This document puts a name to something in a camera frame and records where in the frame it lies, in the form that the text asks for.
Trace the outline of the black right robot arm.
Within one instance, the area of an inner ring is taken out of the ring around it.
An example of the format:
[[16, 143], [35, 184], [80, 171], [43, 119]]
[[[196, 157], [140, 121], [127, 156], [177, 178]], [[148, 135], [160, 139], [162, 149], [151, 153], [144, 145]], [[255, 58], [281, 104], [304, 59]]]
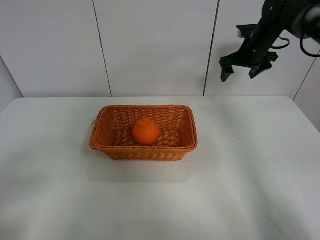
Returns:
[[233, 66], [249, 68], [251, 79], [272, 68], [278, 59], [274, 43], [283, 31], [299, 39], [301, 51], [312, 58], [304, 48], [304, 40], [320, 41], [320, 2], [318, 0], [266, 0], [257, 24], [237, 25], [244, 41], [237, 52], [220, 59], [220, 79], [225, 82], [234, 74]]

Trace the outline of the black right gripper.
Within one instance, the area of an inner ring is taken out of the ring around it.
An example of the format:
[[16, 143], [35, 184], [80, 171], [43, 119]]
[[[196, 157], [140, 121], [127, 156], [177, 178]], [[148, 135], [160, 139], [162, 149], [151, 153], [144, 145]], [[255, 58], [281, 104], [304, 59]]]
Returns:
[[258, 23], [250, 38], [244, 38], [237, 52], [220, 59], [221, 81], [225, 83], [234, 74], [233, 66], [252, 68], [249, 72], [251, 79], [271, 69], [272, 64], [264, 61], [269, 49], [283, 31], [284, 28], [279, 24]]

